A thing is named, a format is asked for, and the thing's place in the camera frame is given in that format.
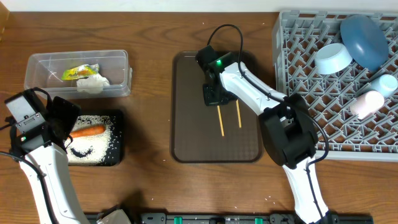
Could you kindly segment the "orange carrot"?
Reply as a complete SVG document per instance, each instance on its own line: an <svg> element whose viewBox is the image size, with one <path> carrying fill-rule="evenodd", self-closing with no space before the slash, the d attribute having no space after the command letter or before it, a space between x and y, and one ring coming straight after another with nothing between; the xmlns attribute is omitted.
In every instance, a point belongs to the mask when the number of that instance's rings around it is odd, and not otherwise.
<svg viewBox="0 0 398 224"><path fill-rule="evenodd" d="M80 138L80 137L87 137L87 136L94 136L98 134L102 134L106 131L105 126L103 125L96 125L90 126L87 128L81 128L79 130L73 131L70 133L72 138Z"/></svg>

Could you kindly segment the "wooden chopstick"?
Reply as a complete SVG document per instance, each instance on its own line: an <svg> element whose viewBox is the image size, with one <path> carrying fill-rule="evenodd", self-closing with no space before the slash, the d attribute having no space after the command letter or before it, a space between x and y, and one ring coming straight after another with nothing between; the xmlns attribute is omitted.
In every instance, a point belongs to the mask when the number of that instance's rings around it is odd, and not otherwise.
<svg viewBox="0 0 398 224"><path fill-rule="evenodd" d="M222 120L222 116L221 116L220 105L217 105L217 112L218 112L218 119L219 119L219 123L220 123L221 136L224 137L224 127L223 127L223 120Z"/></svg>
<svg viewBox="0 0 398 224"><path fill-rule="evenodd" d="M236 100L236 111L237 111L237 117L238 117L238 126L239 126L239 128L242 128L239 100Z"/></svg>

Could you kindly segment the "white paper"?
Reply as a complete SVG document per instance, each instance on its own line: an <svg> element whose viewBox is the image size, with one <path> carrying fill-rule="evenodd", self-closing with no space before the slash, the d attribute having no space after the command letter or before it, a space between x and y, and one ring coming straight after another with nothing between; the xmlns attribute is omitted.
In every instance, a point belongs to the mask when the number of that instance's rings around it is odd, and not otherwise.
<svg viewBox="0 0 398 224"><path fill-rule="evenodd" d="M91 75L88 78L79 79L76 83L77 91L89 94L101 93L107 86L110 86L108 79L99 73Z"/></svg>

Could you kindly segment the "green snack wrapper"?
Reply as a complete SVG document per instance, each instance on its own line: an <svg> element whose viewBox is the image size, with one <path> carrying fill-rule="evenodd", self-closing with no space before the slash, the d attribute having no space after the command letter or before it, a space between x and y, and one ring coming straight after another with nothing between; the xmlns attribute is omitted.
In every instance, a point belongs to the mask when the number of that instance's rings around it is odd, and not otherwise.
<svg viewBox="0 0 398 224"><path fill-rule="evenodd" d="M98 64L93 65L80 65L69 70L65 70L62 75L62 80L77 80L81 78L86 78L91 75L96 75L99 73L100 66Z"/></svg>

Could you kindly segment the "light blue bowl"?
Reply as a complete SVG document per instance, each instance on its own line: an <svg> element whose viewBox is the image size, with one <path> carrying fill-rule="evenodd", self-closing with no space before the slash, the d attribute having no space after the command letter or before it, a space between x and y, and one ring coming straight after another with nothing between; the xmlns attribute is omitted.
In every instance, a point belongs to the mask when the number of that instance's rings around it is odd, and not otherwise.
<svg viewBox="0 0 398 224"><path fill-rule="evenodd" d="M315 54L315 66L320 75L329 75L346 68L353 58L341 43L329 44Z"/></svg>

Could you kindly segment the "dark blue plate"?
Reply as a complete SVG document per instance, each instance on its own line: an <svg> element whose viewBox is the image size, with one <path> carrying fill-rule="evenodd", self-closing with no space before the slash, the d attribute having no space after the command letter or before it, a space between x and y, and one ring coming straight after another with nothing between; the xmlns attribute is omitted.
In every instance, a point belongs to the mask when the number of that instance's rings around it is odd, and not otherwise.
<svg viewBox="0 0 398 224"><path fill-rule="evenodd" d="M376 71L386 62L389 49L379 26L364 15L352 15L340 24L343 44L354 61L370 71Z"/></svg>

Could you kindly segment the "white plastic cup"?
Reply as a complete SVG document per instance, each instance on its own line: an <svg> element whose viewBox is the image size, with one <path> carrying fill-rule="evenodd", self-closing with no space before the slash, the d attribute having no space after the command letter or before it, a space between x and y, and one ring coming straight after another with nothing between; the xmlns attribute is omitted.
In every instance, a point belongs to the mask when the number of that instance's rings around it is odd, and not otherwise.
<svg viewBox="0 0 398 224"><path fill-rule="evenodd" d="M379 110L384 101L384 97L378 91L371 90L357 97L349 109L358 119L364 119Z"/></svg>

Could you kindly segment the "light blue plastic cup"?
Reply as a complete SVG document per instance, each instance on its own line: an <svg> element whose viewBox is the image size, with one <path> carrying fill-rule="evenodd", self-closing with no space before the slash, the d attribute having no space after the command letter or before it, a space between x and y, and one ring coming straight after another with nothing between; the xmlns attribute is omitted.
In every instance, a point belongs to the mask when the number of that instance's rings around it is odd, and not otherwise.
<svg viewBox="0 0 398 224"><path fill-rule="evenodd" d="M381 75L370 84L370 90L379 92L384 98L393 95L398 86L397 78L389 74Z"/></svg>

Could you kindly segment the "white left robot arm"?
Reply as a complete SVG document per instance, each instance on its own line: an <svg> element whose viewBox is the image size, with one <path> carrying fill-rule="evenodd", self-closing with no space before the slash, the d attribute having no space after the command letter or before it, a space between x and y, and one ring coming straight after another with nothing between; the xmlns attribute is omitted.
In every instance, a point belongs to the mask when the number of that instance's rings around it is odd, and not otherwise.
<svg viewBox="0 0 398 224"><path fill-rule="evenodd" d="M28 178L41 223L88 223L70 179L65 147L81 108L59 96L43 103L39 90L24 90L4 102L11 112L5 119L11 140L6 155Z"/></svg>

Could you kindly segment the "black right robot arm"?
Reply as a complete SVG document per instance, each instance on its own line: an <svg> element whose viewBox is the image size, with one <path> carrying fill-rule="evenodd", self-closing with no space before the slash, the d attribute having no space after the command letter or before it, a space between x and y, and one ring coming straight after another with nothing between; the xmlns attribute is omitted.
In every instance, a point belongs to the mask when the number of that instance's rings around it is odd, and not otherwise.
<svg viewBox="0 0 398 224"><path fill-rule="evenodd" d="M298 94L287 96L251 73L239 55L219 56L207 45L195 56L205 74L203 97L207 106L241 100L259 120L262 142L270 158L286 173L295 212L304 223L328 223L315 173L316 122Z"/></svg>

